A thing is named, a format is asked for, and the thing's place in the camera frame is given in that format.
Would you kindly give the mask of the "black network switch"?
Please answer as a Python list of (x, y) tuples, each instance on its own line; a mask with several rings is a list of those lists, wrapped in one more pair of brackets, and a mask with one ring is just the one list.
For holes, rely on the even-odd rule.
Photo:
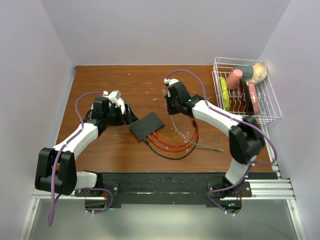
[(164, 127), (163, 121), (155, 112), (151, 112), (142, 119), (133, 123), (129, 129), (138, 142), (144, 141), (149, 135)]

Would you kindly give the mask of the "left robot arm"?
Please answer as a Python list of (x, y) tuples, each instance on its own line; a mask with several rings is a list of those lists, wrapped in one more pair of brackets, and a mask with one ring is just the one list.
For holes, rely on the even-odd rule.
[(77, 171), (76, 160), (82, 151), (96, 140), (108, 126), (131, 125), (138, 118), (116, 90), (104, 91), (93, 101), (77, 129), (61, 143), (44, 147), (38, 155), (35, 188), (53, 194), (70, 195), (75, 190), (86, 189), (99, 196), (104, 184), (97, 173)]

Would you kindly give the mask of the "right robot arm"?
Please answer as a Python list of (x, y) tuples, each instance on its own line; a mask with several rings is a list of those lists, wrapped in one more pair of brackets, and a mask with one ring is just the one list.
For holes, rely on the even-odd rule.
[(165, 79), (164, 94), (169, 115), (183, 114), (204, 121), (229, 137), (231, 164), (223, 179), (223, 192), (230, 197), (240, 190), (240, 183), (265, 146), (265, 140), (253, 116), (242, 117), (229, 113), (206, 101), (200, 95), (191, 96), (177, 79)]

